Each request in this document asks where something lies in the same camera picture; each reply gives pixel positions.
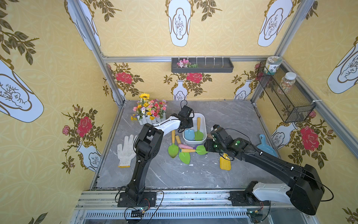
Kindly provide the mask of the light blue trowel white handle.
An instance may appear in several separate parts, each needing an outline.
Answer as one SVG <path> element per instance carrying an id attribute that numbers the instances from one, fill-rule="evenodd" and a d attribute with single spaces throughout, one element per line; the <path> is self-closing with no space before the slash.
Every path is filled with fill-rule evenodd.
<path id="1" fill-rule="evenodd" d="M 193 129 L 186 129 L 184 131 L 184 138 L 188 141 L 195 140 L 195 131 Z"/>

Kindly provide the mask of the yellow plastic scoop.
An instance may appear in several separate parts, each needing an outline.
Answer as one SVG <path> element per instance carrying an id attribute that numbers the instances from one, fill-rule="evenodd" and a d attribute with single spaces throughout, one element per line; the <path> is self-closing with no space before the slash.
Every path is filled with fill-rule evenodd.
<path id="1" fill-rule="evenodd" d="M 221 170 L 230 171 L 231 170 L 231 160 L 227 154 L 222 154 L 219 161 L 219 166 Z"/>

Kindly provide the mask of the green pointed trowel yellow handle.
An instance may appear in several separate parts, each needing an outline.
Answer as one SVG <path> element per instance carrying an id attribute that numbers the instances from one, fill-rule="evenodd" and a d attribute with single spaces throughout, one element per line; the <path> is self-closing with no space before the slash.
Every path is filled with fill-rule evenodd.
<path id="1" fill-rule="evenodd" d="M 179 152 L 179 147 L 175 144 L 175 130 L 171 132 L 172 144 L 168 147 L 168 153 L 171 158 L 175 158 Z"/>

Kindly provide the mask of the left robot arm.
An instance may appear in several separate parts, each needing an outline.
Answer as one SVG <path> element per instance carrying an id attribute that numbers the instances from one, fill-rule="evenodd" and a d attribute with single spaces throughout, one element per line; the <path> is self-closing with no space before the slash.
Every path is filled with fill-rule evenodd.
<path id="1" fill-rule="evenodd" d="M 145 193 L 145 179 L 150 163 L 160 150 L 163 136 L 172 131 L 183 132 L 192 128 L 193 118 L 193 109 L 185 105 L 179 113 L 172 114 L 158 124 L 144 124 L 138 135 L 126 136 L 124 144 L 118 144 L 120 168 L 129 168 L 132 159 L 136 159 L 131 181 L 118 192 L 118 207 L 139 206 L 148 197 L 156 198 L 155 193 Z"/>

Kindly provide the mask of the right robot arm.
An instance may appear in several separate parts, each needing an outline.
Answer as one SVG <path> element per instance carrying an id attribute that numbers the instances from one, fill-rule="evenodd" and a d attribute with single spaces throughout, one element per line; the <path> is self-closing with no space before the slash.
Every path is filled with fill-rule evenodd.
<path id="1" fill-rule="evenodd" d="M 230 200 L 233 204 L 247 203 L 254 205 L 264 201 L 282 202 L 293 205 L 307 215 L 315 215 L 323 196 L 329 188 L 321 182 L 317 170 L 306 164 L 299 166 L 279 159 L 254 146 L 251 141 L 243 138 L 233 139 L 227 129 L 214 125 L 212 138 L 206 140 L 205 148 L 208 152 L 227 154 L 230 161 L 238 159 L 255 165 L 270 173 L 281 184 L 266 184 L 251 181 L 242 193 L 232 191 Z"/>

